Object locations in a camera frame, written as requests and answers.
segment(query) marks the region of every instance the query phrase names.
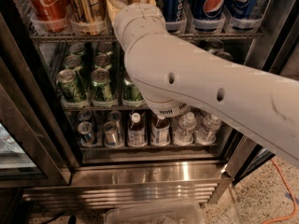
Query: terrazzo floor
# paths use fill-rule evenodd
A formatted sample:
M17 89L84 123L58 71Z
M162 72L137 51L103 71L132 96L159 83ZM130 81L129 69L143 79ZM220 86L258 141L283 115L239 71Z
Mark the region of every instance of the terrazzo floor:
M280 158L274 160L278 163L294 196L299 198L299 169ZM228 188L217 204L202 206L206 224L260 224L267 219L287 216L292 210L292 199L271 161L236 186ZM51 224L67 224L71 215L76 215L77 224L101 224L103 214L104 212L98 210L67 213ZM29 223L40 224L52 217L52 214L34 214ZM298 224L299 214L290 220L276 223Z

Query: coca-cola can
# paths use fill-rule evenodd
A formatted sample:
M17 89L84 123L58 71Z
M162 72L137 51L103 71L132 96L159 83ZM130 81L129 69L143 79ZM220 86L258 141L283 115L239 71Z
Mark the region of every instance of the coca-cola can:
M29 0L39 21L57 21L65 18L65 0ZM49 24L48 32L61 32L65 28L63 22Z

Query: bottle cap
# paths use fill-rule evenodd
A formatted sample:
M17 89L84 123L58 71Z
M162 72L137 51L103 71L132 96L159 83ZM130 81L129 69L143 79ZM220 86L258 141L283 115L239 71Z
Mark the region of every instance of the bottle cap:
M157 116L158 119L165 119L164 116Z
M211 115L211 118L212 118L213 120L218 120L218 119L219 119L217 116L214 116L214 115Z
M134 113L132 115L132 122L138 123L140 121L140 115L138 113Z
M193 120L193 119L194 119L194 114L193 114L193 112L188 112L188 113L186 114L186 118L187 118L187 120Z

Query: bottle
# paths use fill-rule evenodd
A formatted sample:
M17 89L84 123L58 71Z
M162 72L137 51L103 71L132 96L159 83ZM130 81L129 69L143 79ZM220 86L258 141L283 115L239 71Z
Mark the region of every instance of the bottle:
M221 120L211 114L207 114L203 119L200 129L195 133L196 143L210 145L215 142L215 134L221 127Z
M163 116L154 116L151 121L150 143L156 147L169 145L169 119Z
M196 118L193 112L180 117L174 132L174 143L178 146L187 146L193 141L193 132L196 127Z
M128 120L128 145L130 147L143 147L147 144L144 122L138 113L133 113Z

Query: orange cord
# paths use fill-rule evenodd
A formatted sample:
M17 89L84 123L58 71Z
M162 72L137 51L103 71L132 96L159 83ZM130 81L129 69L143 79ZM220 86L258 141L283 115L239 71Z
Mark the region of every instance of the orange cord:
M277 168L277 170L278 170L278 172L279 172L279 174L280 174L280 176L281 176L281 178L282 178L282 181L284 182L284 184L285 184L287 190L289 191L290 195L292 196L293 212L292 212L292 214L289 215L289 216L286 216L286 217L277 217L277 218L273 218L273 219L270 219L270 220L266 220L266 221L263 222L262 224L268 224L268 223L272 223L272 222L276 222L276 221L280 221L280 220L288 220L288 219L291 219L291 218L295 217L296 214L297 214L297 203L296 203L296 200L295 200L295 198L294 198L294 196L293 196L293 194L292 194L292 191L291 191L291 189L290 189L290 187L289 187L287 181L285 180L285 178L284 178L284 176L283 176L281 170L279 169L278 164L277 164L273 159L271 160L271 162L272 162L272 163L274 164L274 166Z

